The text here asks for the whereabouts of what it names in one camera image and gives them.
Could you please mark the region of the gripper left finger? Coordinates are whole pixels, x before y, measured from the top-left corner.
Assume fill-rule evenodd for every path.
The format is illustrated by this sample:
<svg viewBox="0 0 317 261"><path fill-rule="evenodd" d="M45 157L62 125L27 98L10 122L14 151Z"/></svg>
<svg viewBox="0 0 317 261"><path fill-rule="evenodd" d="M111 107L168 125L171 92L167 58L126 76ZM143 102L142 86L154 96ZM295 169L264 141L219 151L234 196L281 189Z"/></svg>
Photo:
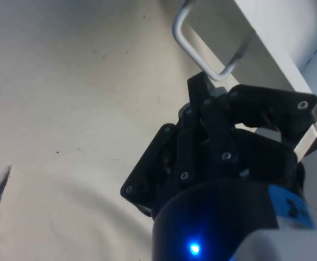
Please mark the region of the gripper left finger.
<svg viewBox="0 0 317 261"><path fill-rule="evenodd" d="M189 78L187 85L189 103L180 109L178 122L159 129L120 190L144 215L157 215L195 177L196 143L205 136L200 106L213 85L204 72Z"/></svg>

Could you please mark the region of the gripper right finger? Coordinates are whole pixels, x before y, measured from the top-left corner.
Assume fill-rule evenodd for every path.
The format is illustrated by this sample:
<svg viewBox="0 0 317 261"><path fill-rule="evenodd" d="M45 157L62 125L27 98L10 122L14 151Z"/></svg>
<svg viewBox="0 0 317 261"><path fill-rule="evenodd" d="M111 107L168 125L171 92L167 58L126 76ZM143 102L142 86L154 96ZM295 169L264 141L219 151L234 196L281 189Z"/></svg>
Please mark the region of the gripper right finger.
<svg viewBox="0 0 317 261"><path fill-rule="evenodd" d="M239 84L212 95L201 89L201 179L247 179L293 186L304 184L301 159L316 145L303 138L317 123L313 94Z"/></svg>

